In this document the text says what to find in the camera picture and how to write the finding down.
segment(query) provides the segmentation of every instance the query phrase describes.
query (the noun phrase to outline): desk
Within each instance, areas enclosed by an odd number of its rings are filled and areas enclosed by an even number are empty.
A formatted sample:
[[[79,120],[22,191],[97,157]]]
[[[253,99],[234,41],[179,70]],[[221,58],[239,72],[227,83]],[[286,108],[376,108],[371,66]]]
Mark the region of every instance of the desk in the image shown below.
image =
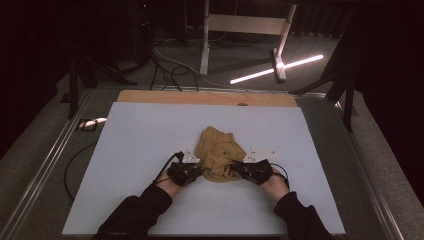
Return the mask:
[[[233,105],[240,102],[248,106]],[[303,113],[293,97],[124,91],[110,111],[63,234],[95,233],[126,196],[141,193],[151,183],[170,155],[187,147],[194,149],[208,125],[233,132],[244,149],[276,150],[279,157],[269,160],[286,168],[301,201],[317,208],[330,232],[345,232]],[[222,184],[198,178],[149,234],[284,234],[284,223],[272,213],[273,207],[264,193],[247,181]]]

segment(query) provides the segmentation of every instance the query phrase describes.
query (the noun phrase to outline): folded clothing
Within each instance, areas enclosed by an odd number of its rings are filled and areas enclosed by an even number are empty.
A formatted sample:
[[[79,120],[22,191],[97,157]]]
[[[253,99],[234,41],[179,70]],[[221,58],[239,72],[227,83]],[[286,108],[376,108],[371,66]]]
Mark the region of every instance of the folded clothing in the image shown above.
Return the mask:
[[[203,177],[212,182],[229,182],[240,178],[232,171],[234,161],[243,161],[246,152],[234,140],[232,133],[223,133],[211,126],[203,130],[194,150],[205,170]]]

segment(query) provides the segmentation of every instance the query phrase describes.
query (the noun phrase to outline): glowing light tube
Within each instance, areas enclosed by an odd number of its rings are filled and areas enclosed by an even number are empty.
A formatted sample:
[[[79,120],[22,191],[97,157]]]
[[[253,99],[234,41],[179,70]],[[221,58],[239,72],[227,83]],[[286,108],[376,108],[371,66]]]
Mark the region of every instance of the glowing light tube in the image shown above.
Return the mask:
[[[294,67],[294,66],[299,66],[299,65],[302,65],[302,64],[305,64],[305,63],[308,63],[308,62],[313,62],[313,61],[322,59],[323,57],[324,57],[323,55],[310,57],[310,58],[303,59],[303,60],[300,60],[300,61],[297,61],[297,62],[289,63],[287,65],[283,65],[283,68],[287,69],[287,68],[291,68],[291,67]],[[255,78],[255,77],[260,77],[260,76],[263,76],[263,75],[266,75],[266,74],[269,74],[269,73],[272,73],[272,72],[274,72],[273,68],[262,71],[262,72],[254,73],[254,74],[251,74],[251,75],[248,75],[248,76],[245,76],[245,77],[241,77],[241,78],[231,80],[230,83],[234,84],[234,83],[243,82],[243,81],[246,81],[246,80],[249,80],[249,79],[252,79],[252,78]]]

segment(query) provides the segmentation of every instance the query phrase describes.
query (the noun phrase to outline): tan fabric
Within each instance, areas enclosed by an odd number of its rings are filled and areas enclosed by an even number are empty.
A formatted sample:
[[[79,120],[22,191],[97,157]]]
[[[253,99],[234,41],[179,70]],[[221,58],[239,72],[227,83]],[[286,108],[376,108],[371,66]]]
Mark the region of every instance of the tan fabric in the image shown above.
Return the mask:
[[[237,172],[230,170],[232,160],[242,161],[246,152],[236,143],[232,133],[223,133],[213,127],[207,127],[200,136],[194,150],[196,157],[205,170],[203,177],[212,182],[229,182],[240,178]]]

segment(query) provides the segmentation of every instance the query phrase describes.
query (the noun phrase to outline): gray carpet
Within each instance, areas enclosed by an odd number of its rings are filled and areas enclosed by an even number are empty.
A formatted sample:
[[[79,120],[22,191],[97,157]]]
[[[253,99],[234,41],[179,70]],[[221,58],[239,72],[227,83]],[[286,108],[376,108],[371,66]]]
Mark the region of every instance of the gray carpet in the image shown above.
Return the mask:
[[[257,40],[258,36],[240,35],[240,37]],[[306,56],[323,53],[325,58],[320,62],[295,67],[287,70],[288,80],[282,84],[276,81],[273,74],[259,79],[246,81],[229,86],[229,80],[272,68],[271,50],[278,39],[266,38],[263,42],[248,47],[230,47],[211,49],[209,74],[207,81],[194,77],[191,73],[175,76],[175,81],[184,89],[195,90],[197,84],[204,88],[219,88],[233,91],[270,90],[288,91],[303,87],[320,76],[328,57],[331,55],[337,40],[331,38],[290,36],[283,52],[283,60],[296,61]],[[186,44],[169,40],[156,47],[156,56],[164,56],[182,62],[195,70],[199,69],[201,41],[189,40]],[[121,62],[122,67],[131,66],[131,62]],[[172,70],[177,65],[161,62]],[[139,83],[138,89],[147,89],[151,83],[155,68],[146,66],[137,73],[128,75],[128,79]],[[111,104],[116,100],[120,90],[128,89],[104,76],[99,76],[101,83],[95,90],[90,90],[87,100],[78,118],[93,119],[107,117]],[[155,79],[155,89],[167,86],[167,90],[175,87],[158,71]],[[326,84],[315,92],[325,93],[331,84]],[[13,213],[19,199],[32,177],[36,174],[63,126],[68,123],[68,104],[59,103],[62,95],[67,93],[67,78],[58,84],[59,93],[43,109],[31,126],[21,135],[9,152],[0,161],[0,226],[5,226]],[[424,212],[407,183],[387,142],[367,111],[361,95],[355,96],[355,116],[352,118],[354,134],[347,133],[342,126],[340,113],[321,97],[298,97],[297,102],[302,107],[308,122],[311,135],[316,145],[319,157],[333,191],[337,207],[349,239],[386,239],[372,198],[367,192],[367,184],[362,180],[358,168],[358,155],[349,141],[355,141],[362,152],[366,166],[372,175],[375,185],[384,196],[390,212],[393,214],[405,239],[424,239]],[[95,131],[73,131],[63,151],[45,182],[37,192],[38,197],[21,226],[14,232],[15,238],[9,239],[67,239],[61,235],[63,225],[69,213],[72,201],[64,188],[64,171],[75,154],[95,143],[101,133],[102,125]],[[89,163],[94,147],[89,147],[75,157],[69,166],[68,184],[72,194],[75,194]],[[72,237],[70,239],[87,239],[87,237]]]

